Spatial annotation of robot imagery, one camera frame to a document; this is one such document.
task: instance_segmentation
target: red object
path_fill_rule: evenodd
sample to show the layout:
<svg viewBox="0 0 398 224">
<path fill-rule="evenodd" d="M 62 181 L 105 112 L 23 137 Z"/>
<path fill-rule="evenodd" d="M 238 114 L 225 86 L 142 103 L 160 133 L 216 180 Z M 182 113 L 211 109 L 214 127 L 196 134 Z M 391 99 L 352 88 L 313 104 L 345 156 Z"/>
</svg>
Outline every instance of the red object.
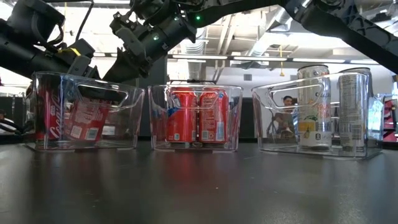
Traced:
<svg viewBox="0 0 398 224">
<path fill-rule="evenodd" d="M 394 129 L 394 119 L 392 114 L 395 113 L 395 108 L 393 100 L 387 100 L 384 102 L 384 132 L 383 132 L 383 141 L 384 142 L 397 142 L 398 139 L 395 136 Z"/>
<path fill-rule="evenodd" d="M 200 96 L 199 141 L 226 143 L 228 125 L 228 96 L 222 89 L 205 88 Z"/>
<path fill-rule="evenodd" d="M 167 141 L 194 142 L 197 130 L 197 97 L 189 87 L 171 89 L 167 103 Z"/>
<path fill-rule="evenodd" d="M 99 141 L 111 101 L 83 97 L 73 104 L 70 118 L 65 117 L 65 135 L 69 140 Z"/>
<path fill-rule="evenodd" d="M 58 86 L 52 86 L 50 80 L 43 82 L 36 98 L 36 140 L 58 140 L 61 138 L 61 104 Z"/>
</svg>

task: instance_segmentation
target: black table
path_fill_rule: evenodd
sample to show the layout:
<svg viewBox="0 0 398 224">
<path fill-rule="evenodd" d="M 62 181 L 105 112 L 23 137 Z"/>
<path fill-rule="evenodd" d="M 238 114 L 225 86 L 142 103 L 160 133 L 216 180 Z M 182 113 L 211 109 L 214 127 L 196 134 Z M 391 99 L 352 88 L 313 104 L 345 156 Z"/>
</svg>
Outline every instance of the black table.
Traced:
<svg viewBox="0 0 398 224">
<path fill-rule="evenodd" d="M 0 223 L 398 223 L 398 152 L 34 153 L 0 147 Z"/>
</svg>

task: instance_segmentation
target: coca-cola logo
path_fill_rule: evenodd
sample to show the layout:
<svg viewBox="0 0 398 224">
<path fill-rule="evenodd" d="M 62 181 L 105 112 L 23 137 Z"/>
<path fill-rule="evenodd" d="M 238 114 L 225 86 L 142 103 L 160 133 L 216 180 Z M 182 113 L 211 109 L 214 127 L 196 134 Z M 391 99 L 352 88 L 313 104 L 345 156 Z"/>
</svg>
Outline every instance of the coca-cola logo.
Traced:
<svg viewBox="0 0 398 224">
<path fill-rule="evenodd" d="M 55 138 L 59 138 L 61 135 L 61 105 L 60 98 L 58 96 L 58 90 L 54 90 L 51 94 L 51 116 L 56 117 L 55 127 L 50 127 L 50 132 Z"/>
</svg>

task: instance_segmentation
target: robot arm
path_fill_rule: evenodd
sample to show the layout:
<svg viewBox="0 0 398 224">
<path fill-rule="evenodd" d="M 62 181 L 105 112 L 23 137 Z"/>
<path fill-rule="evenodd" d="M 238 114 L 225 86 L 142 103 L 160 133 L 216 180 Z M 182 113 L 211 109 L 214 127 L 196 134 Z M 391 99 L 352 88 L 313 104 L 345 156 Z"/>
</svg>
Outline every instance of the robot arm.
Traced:
<svg viewBox="0 0 398 224">
<path fill-rule="evenodd" d="M 99 78 L 96 67 L 89 67 L 94 49 L 83 39 L 68 47 L 55 47 L 62 36 L 46 43 L 53 28 L 65 20 L 46 2 L 61 1 L 82 0 L 18 0 L 11 17 L 0 19 L 0 66 L 25 77 L 35 71 L 51 71 Z M 360 16 L 354 0 L 131 0 L 131 10 L 126 15 L 116 13 L 110 25 L 124 42 L 124 50 L 118 49 L 118 57 L 103 79 L 123 82 L 146 77 L 152 63 L 183 39 L 194 42 L 197 28 L 228 14 L 276 4 L 307 30 L 339 37 L 398 73 L 397 37 Z M 133 12 L 145 23 L 131 21 Z M 47 50 L 34 47 L 38 44 Z"/>
<path fill-rule="evenodd" d="M 125 30 L 124 37 L 118 34 L 120 31 L 117 27 L 111 27 L 114 34 L 125 43 L 126 52 L 120 55 L 125 56 L 126 61 L 141 65 L 140 71 L 145 75 L 148 74 L 152 61 L 166 55 L 184 38 L 194 41 L 196 28 L 212 24 L 228 14 L 276 4 L 282 6 L 306 30 L 339 37 L 369 58 L 398 73 L 398 38 L 363 18 L 354 0 L 131 0 L 132 11 L 146 20 L 144 25 L 130 21 L 134 25 L 123 26 L 129 30 L 129 34 Z M 186 18 L 181 17 L 180 10 L 185 11 Z M 134 46 L 126 44 L 128 40 Z"/>
</svg>

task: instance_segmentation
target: tall silver can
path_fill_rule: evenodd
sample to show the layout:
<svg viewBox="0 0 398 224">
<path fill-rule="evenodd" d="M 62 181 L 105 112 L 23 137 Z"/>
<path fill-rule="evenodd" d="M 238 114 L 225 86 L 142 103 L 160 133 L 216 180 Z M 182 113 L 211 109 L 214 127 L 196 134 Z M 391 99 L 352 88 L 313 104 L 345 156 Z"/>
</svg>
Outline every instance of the tall silver can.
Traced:
<svg viewBox="0 0 398 224">
<path fill-rule="evenodd" d="M 331 147 L 330 79 L 322 78 L 324 75 L 329 75 L 326 65 L 312 65 L 298 70 L 298 79 L 321 77 L 300 82 L 298 86 L 323 85 L 323 92 L 318 86 L 298 89 L 298 135 L 299 145 L 303 148 L 326 150 Z"/>
<path fill-rule="evenodd" d="M 371 71 L 369 68 L 352 68 L 340 73 L 347 73 L 338 79 L 341 146 L 345 150 L 361 152 L 365 147 L 368 100 L 373 94 Z"/>
</svg>

